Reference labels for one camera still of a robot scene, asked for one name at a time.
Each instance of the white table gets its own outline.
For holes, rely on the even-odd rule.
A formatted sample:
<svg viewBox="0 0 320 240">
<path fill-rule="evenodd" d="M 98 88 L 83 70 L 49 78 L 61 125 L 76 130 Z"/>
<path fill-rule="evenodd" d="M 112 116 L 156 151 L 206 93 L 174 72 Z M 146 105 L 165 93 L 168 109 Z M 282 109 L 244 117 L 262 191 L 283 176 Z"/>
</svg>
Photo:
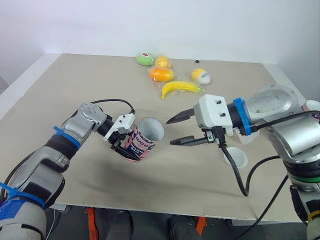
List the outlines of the white table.
<svg viewBox="0 0 320 240">
<path fill-rule="evenodd" d="M 276 65 L 259 63 L 172 60 L 176 75 L 189 80 L 194 68 L 206 69 L 212 77 L 205 93 L 249 98 L 266 85 L 281 83 L 304 98 Z M 81 103 L 107 98 L 129 101 L 136 117 L 155 117 L 163 124 L 182 110 L 191 108 L 203 93 L 170 94 L 148 77 L 148 67 L 133 57 L 47 54 L 0 95 L 0 180 L 26 155 L 45 144 Z M 128 111 L 123 103 L 102 103 L 114 118 Z M 195 119 L 164 124 L 165 138 L 148 159 L 131 164 L 110 149 L 100 135 L 92 133 L 71 160 L 63 175 L 65 188 L 58 203 L 119 208 L 193 216 L 255 219 L 266 207 L 286 174 L 281 160 L 268 162 L 252 177 L 249 197 L 242 196 L 232 168 L 216 144 L 192 147 L 169 145 L 189 135 L 202 137 Z M 245 181 L 259 160 L 276 154 L 263 134 L 249 145 L 237 136 L 229 146 L 244 150 L 249 164 L 240 170 Z M 299 221 L 289 192 L 289 181 L 265 216 L 270 221 Z"/>
</svg>

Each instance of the can label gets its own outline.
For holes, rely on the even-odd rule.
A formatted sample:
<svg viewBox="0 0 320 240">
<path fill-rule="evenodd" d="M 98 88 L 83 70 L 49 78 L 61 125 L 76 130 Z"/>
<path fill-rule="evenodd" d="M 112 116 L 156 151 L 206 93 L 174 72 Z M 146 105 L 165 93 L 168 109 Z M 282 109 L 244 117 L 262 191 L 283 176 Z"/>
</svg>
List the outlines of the can label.
<svg viewBox="0 0 320 240">
<path fill-rule="evenodd" d="M 156 141 L 150 141 L 140 132 L 139 125 L 135 127 L 125 144 L 125 148 L 143 159 L 156 146 Z"/>
</svg>

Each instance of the blue strap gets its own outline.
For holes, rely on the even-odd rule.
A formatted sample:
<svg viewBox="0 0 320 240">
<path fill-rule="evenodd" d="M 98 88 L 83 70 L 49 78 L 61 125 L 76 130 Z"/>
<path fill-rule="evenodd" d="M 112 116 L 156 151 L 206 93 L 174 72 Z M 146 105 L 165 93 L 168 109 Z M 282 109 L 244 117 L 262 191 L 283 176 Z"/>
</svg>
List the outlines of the blue strap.
<svg viewBox="0 0 320 240">
<path fill-rule="evenodd" d="M 54 130 L 56 130 L 55 135 L 61 135 L 63 137 L 65 137 L 66 139 L 68 139 L 70 142 L 72 142 L 74 145 L 76 145 L 76 147 L 79 149 L 81 147 L 80 143 L 72 136 L 70 136 L 69 134 L 65 133 L 65 131 L 57 126 L 53 127 Z"/>
<path fill-rule="evenodd" d="M 30 193 L 27 193 L 27 192 L 19 191 L 18 188 L 9 187 L 8 185 L 6 185 L 2 182 L 0 182 L 0 187 L 8 191 L 8 199 L 12 199 L 14 197 L 24 197 L 24 198 L 28 198 L 28 199 L 31 199 L 31 200 L 37 202 L 38 204 L 40 204 L 40 206 L 43 209 L 45 208 L 45 202 L 40 197 L 37 197 L 37 196 L 30 194 Z"/>
<path fill-rule="evenodd" d="M 237 109 L 237 111 L 240 115 L 240 118 L 241 118 L 241 121 L 243 124 L 243 128 L 244 128 L 244 135 L 246 135 L 246 136 L 250 135 L 251 128 L 250 128 L 247 114 L 244 109 L 244 101 L 240 97 L 238 97 L 233 100 L 233 105 L 235 106 L 235 108 Z"/>
</svg>

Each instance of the orange fruit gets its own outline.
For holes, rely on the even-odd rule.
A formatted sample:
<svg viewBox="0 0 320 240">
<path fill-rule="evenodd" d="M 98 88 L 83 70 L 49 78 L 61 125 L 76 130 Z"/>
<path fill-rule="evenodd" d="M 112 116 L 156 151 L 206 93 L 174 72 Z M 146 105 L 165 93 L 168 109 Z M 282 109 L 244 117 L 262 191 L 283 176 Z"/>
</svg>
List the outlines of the orange fruit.
<svg viewBox="0 0 320 240">
<path fill-rule="evenodd" d="M 149 76 L 157 82 L 169 82 L 175 77 L 175 73 L 168 68 L 154 67 L 150 70 Z"/>
</svg>

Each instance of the gray robot arm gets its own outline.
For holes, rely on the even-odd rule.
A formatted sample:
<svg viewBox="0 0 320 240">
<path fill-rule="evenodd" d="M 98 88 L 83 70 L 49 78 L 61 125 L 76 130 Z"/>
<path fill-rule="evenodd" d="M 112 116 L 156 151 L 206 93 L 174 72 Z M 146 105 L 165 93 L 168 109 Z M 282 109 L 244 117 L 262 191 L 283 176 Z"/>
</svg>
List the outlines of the gray robot arm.
<svg viewBox="0 0 320 240">
<path fill-rule="evenodd" d="M 233 129 L 247 136 L 265 127 L 292 182 L 290 191 L 295 211 L 301 220 L 308 222 L 307 239 L 320 239 L 320 124 L 302 113 L 294 91 L 270 85 L 248 100 L 236 98 L 230 104 L 222 96 L 206 94 L 192 109 L 178 113 L 167 124 L 187 120 L 193 115 L 204 137 L 182 137 L 172 140 L 171 144 L 217 143 L 223 148 L 225 134 L 233 135 Z"/>
<path fill-rule="evenodd" d="M 84 103 L 42 147 L 29 155 L 9 176 L 12 195 L 1 191 L 0 240 L 43 240 L 46 235 L 44 209 L 51 206 L 64 188 L 62 173 L 91 132 L 98 132 L 112 149 L 126 158 L 137 157 L 121 147 L 121 141 L 135 127 L 133 113 L 121 115 L 115 122 L 97 105 Z"/>
</svg>

